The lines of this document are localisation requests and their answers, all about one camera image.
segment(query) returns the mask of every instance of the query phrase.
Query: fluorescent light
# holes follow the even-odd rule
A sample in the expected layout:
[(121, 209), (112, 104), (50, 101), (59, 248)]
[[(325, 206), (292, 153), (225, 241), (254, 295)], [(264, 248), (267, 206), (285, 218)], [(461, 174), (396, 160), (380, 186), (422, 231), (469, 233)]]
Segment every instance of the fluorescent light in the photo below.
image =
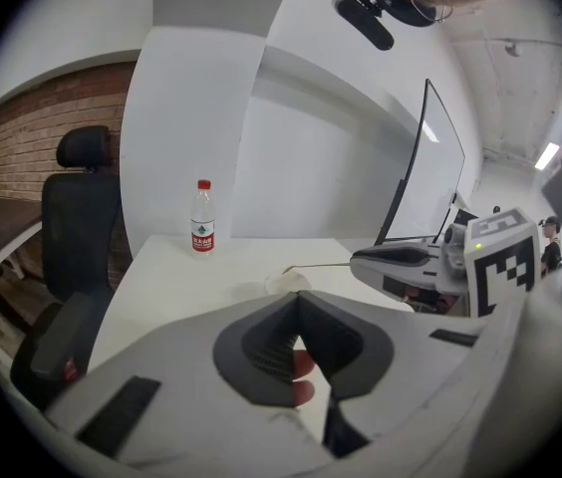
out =
[(436, 135), (431, 130), (431, 127), (429, 127), (427, 125), (427, 122), (425, 122), (424, 120), (422, 121), (422, 132), (426, 134), (427, 138), (429, 138), (430, 141), (433, 141), (435, 143), (440, 143), (440, 140), (436, 138)]
[(549, 143), (547, 148), (544, 149), (540, 159), (536, 163), (536, 168), (539, 170), (544, 170), (547, 164), (553, 159), (553, 156), (556, 155), (556, 152), (560, 149), (560, 145), (556, 145), (555, 143)]

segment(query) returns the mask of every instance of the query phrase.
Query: water bottle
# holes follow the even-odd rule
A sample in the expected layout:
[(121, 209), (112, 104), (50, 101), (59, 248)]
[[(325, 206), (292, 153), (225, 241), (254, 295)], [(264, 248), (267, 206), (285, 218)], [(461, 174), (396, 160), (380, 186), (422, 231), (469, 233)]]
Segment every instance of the water bottle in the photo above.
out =
[(192, 253), (209, 258), (214, 249), (214, 204), (210, 198), (210, 181), (197, 182), (197, 194), (192, 201)]

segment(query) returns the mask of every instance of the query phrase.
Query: brick wall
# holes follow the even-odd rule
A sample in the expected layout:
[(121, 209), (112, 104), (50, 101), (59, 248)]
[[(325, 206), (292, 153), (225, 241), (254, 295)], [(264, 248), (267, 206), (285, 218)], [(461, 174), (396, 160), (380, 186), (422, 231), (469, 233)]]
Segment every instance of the brick wall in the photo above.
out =
[[(112, 166), (119, 173), (120, 130), (135, 63), (110, 64), (55, 78), (0, 105), (0, 197), (41, 200), (42, 186), (58, 165), (57, 145), (69, 130), (101, 124), (111, 132)], [(42, 276), (41, 236), (18, 252), (24, 267)], [(116, 224), (109, 260), (111, 282), (117, 285), (131, 263), (121, 217)]]

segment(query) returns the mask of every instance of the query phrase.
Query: chair armrest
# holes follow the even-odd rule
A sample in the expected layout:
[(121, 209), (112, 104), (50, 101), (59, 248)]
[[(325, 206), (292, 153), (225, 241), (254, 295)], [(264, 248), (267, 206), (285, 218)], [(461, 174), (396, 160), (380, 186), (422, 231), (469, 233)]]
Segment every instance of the chair armrest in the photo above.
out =
[(72, 357), (85, 327), (96, 313), (93, 298), (80, 292), (74, 293), (40, 338), (31, 359), (33, 374), (48, 380), (62, 378), (64, 366)]

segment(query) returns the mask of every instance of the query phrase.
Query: chair backrest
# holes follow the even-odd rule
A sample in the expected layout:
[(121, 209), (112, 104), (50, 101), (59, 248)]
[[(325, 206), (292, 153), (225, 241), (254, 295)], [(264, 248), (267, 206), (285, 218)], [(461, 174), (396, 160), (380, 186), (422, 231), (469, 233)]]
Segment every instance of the chair backrest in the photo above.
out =
[[(106, 164), (108, 128), (70, 131), (58, 146), (62, 166)], [(42, 192), (42, 256), (49, 291), (66, 302), (74, 292), (112, 295), (108, 258), (120, 207), (120, 179), (107, 173), (51, 175)]]

